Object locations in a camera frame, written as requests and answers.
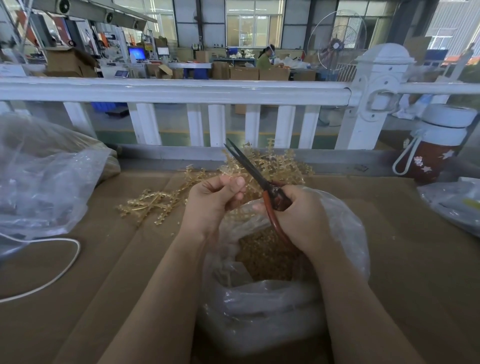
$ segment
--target railing post cap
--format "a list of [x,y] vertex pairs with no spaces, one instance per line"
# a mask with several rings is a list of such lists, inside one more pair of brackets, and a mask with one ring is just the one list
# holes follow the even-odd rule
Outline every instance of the railing post cap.
[[415,59],[410,57],[404,46],[396,43],[378,44],[363,55],[357,57],[358,63],[375,64],[413,64]]

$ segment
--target corrugated metal wall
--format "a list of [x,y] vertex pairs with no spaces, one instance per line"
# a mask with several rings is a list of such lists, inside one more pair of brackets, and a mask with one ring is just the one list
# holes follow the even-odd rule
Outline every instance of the corrugated metal wall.
[[[456,29],[448,44],[447,56],[456,56],[468,46],[480,23],[480,1],[440,1],[428,28],[427,35],[436,34],[439,28]],[[480,52],[480,44],[475,47]]]

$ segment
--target woman in green shirt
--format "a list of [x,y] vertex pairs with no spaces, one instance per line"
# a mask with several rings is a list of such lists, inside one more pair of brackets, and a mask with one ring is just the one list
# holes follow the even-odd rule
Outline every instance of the woman in green shirt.
[[257,60],[257,68],[261,70],[268,70],[271,67],[283,66],[283,63],[276,64],[275,66],[270,63],[270,57],[275,55],[275,47],[270,44],[267,48],[260,52],[260,56]]

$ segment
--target red and white bottle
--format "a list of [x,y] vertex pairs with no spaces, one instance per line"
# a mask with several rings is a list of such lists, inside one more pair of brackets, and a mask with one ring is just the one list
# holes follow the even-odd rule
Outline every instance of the red and white bottle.
[[427,106],[405,140],[404,150],[392,166],[393,172],[420,183],[435,181],[447,159],[467,136],[467,127],[475,116],[475,109],[445,104]]

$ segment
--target person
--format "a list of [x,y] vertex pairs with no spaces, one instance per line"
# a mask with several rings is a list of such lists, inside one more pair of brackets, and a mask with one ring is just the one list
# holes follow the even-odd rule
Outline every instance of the person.
[[257,68],[260,70],[269,70],[271,67],[283,66],[283,63],[278,63],[275,66],[270,63],[270,57],[275,55],[275,47],[270,44],[267,48],[264,48],[257,59]]
[[[299,186],[282,189],[293,204],[276,215],[318,275],[335,363],[424,363],[330,236],[318,198]],[[192,187],[178,235],[99,364],[190,362],[205,252],[244,193],[244,178],[226,175]]]

